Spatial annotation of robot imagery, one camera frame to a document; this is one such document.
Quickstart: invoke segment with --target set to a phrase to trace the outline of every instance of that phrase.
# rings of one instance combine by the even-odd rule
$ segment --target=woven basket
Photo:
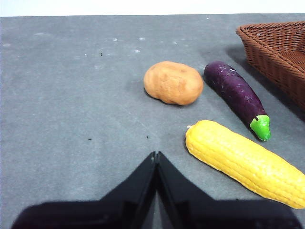
[[[237,28],[250,65],[305,111],[305,21]]]

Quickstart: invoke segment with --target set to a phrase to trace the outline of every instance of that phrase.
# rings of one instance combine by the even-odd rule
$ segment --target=corn cob
[[[189,152],[264,198],[305,208],[305,175],[280,156],[214,121],[186,134]]]

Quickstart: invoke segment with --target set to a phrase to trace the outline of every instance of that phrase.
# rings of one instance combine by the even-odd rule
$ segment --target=purple eggplant
[[[234,68],[221,61],[209,63],[204,69],[204,79],[261,140],[270,138],[269,116],[255,92]]]

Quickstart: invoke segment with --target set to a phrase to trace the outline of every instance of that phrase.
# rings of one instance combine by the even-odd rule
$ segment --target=debris speck
[[[43,33],[43,32],[37,32],[37,33],[35,33],[34,35],[36,35],[36,36],[43,36],[44,33]]]

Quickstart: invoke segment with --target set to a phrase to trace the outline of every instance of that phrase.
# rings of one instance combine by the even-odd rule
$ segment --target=gray table surface
[[[1,228],[10,228],[32,204],[100,199],[154,150],[214,199],[262,199],[187,152],[186,126],[202,119],[258,142],[305,172],[305,113],[247,64],[235,33],[242,24],[304,19],[305,14],[2,17]],[[258,141],[207,85],[188,106],[150,98],[143,76],[165,60],[200,74],[214,60],[232,65],[271,117],[272,139]],[[305,210],[293,212],[305,225]],[[152,227],[160,228],[158,205],[152,215]]]

